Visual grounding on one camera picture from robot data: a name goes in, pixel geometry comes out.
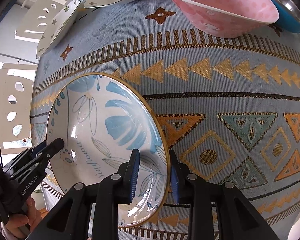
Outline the person's left hand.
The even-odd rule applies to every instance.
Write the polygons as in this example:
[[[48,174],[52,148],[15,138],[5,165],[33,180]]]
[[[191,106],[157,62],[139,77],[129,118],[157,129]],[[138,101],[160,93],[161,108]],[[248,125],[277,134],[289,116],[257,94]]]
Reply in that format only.
[[[20,228],[26,224],[30,225],[30,232],[32,232],[37,225],[42,221],[41,213],[36,209],[35,201],[32,197],[29,197],[26,201],[27,214],[14,214],[9,218],[6,225],[1,224],[1,233],[5,239],[25,239],[27,236]]]

